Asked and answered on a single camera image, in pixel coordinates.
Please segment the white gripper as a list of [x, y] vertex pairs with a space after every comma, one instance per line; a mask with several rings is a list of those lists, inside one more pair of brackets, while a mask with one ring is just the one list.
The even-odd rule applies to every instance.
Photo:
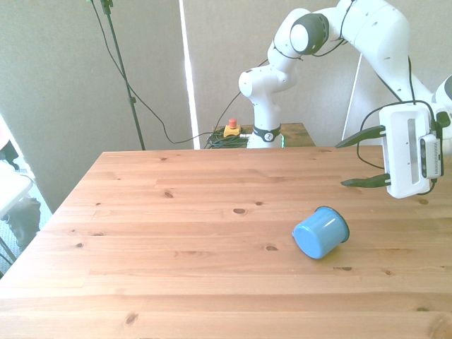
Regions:
[[379, 112], [380, 125], [363, 129], [335, 145], [344, 148], [383, 137], [386, 173], [369, 178], [342, 181], [343, 186], [387, 187], [394, 198], [424, 194], [438, 177], [438, 138], [431, 128], [431, 114], [424, 104], [385, 107]]

